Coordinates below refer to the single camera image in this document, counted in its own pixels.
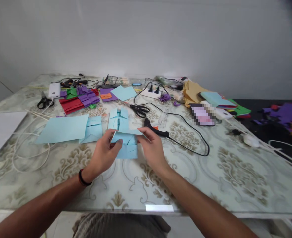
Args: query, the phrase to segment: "black bracelet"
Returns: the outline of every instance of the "black bracelet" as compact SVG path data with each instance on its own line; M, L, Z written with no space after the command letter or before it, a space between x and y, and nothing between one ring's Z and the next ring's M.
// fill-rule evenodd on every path
M81 175L81 172L82 172L82 170L83 169L80 169L80 171L79 171L79 181L80 181L80 183L83 185L83 186L90 186L91 184L92 184L92 182L91 183L87 183L87 182L84 182L84 180L83 180L83 178L82 178L82 175Z

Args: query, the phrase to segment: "phone screen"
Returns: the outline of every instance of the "phone screen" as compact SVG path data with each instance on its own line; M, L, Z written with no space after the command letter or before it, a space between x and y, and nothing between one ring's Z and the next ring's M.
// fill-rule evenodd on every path
M198 126L215 126L215 116L203 104L191 103L190 109L195 124Z

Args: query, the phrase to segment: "glass tabletop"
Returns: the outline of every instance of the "glass tabletop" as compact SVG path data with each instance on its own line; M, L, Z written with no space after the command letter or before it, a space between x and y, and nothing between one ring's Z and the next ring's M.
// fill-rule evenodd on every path
M48 87L50 82L62 78L52 75L39 76L28 87L0 102L0 112L29 110L41 113L36 105L41 99L41 91L47 92L43 87ZM127 102L133 104L133 98ZM136 98L136 102L153 102L163 111L183 115L209 144L210 155L202 157L168 138L162 138L169 165L189 183L239 216L277 217L279 214L292 218L292 167L283 158L245 145L241 136L231 133L234 128L226 122L213 127L195 126L190 110L183 105L175 107L172 101L160 102L141 95ZM125 105L120 101L101 101L95 109L84 108L69 116L100 115L103 130L106 130L110 110L122 107ZM147 107L150 109L147 118L152 126L158 126L161 131L168 131L170 136L183 146L198 153L205 153L206 145L202 138L181 117L165 117L164 113L152 105L148 104ZM130 129L143 126L143 119L136 116L133 110L128 108L128 113ZM55 99L55 105L50 107L45 115L64 116L58 99ZM28 113L17 132L22 132L35 117ZM46 122L37 118L26 132L39 134ZM48 146L34 144L35 139L36 136L12 135L1 149L0 209L16 209L77 174L88 164L96 145L96 142L79 144L78 141L51 145L45 164L39 170L28 172L40 166L48 153ZM15 144L17 152L13 161ZM24 158L37 154L40 155L30 159ZM12 163L26 172L17 172ZM172 193L148 166L139 147L138 159L116 159L66 210L148 213L146 205L151 204L172 205L174 213L183 213Z

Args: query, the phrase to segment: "black scissors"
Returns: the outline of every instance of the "black scissors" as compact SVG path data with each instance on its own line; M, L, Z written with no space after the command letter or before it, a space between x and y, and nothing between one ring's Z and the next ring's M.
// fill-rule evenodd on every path
M135 114L141 118L146 118L146 113L150 112L148 107L135 106L127 102L122 102L122 103L124 103L126 106L129 106L135 112Z
M44 94L44 92L41 92L41 100L37 104L37 107L39 109L45 109L46 107L49 106L50 102L51 102L51 100L46 97L46 95Z

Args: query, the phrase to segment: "black cable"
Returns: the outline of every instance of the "black cable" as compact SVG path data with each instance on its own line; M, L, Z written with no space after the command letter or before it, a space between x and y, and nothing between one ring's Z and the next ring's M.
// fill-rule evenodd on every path
M98 81L98 80L96 80L96 81L98 81L94 86L93 85L87 85L88 87L91 87L91 86L93 86L93 87L91 87L91 88L95 88L99 83L103 83L104 85L109 85L109 86L114 86L114 85L116 85L116 82L117 82L117 80L118 80L119 78L117 77L117 79L115 80L115 83L114 84L107 84L107 83L104 83L103 81Z
M62 80L65 80L65 79L83 79L83 78L85 78L84 75L79 75L79 76L83 76L83 77L82 77L82 78L79 78L79 77L77 77L77 78L64 78L64 79L62 79Z
M144 83L144 86L146 85L146 79L150 79L151 81L157 81L155 79L151 79L151 78L145 78L145 83Z
M183 85L183 83L182 83L182 82L180 82L180 81L178 81L178 80L176 80L176 79L168 79L168 78L161 78L161 79L174 80L174 81L176 81L177 83L179 83L179 84L182 84L182 85Z
M168 91L165 89L165 87L162 85L162 84L160 84L160 85L158 85L158 86L161 86L165 91L166 91L166 93L168 93ZM180 104L185 104L184 102L179 102L179 101L177 101L177 99L175 99L174 97L171 97L172 99L174 99L177 103L180 103Z
M151 82L149 82L149 83L146 85L146 87L145 87L142 91L144 91L150 83L151 83ZM206 142L206 140L205 140L205 138L203 137L203 135L202 135L197 129L195 129L194 127L192 127L192 126L186 121L186 119L185 119L183 116L181 116L181 115L179 115L179 114L175 114L175 113L164 112L164 111L162 111L159 107L157 107L157 106L155 106L154 104L152 104L151 102L148 102L148 103L145 103L145 104L136 104L135 99L136 99L136 97L137 97L138 95L141 94L142 91L140 91L140 92L134 97L134 104L135 104L136 106L144 106L144 105L147 105L147 104L151 104L151 105L153 105L155 108L157 108L158 110L160 110L160 111L163 112L163 113L170 114L170 115L175 115L175 116L180 116L180 117L184 120L184 122L185 122L189 127L191 127L192 129L194 129L196 132L199 133L199 135L201 136L202 140L204 141L204 143L205 143L205 144L207 145L207 147L208 147L208 152L207 152L206 155L202 155L202 154L199 154L199 153L197 153L197 152L195 152L195 151L193 151L193 150L190 150L189 148L187 148L187 147L181 145L180 143L178 143L177 141L175 141L175 140L172 139L171 137L168 137L169 139L171 139L172 141L174 141L174 142L177 143L178 145L184 147L185 149L187 149L187 150L189 150L189 151L191 151L191 152L193 152L193 153L195 153L195 154L197 154L197 155L200 155L200 156L208 156L208 155L210 154L210 146L209 146L209 144Z

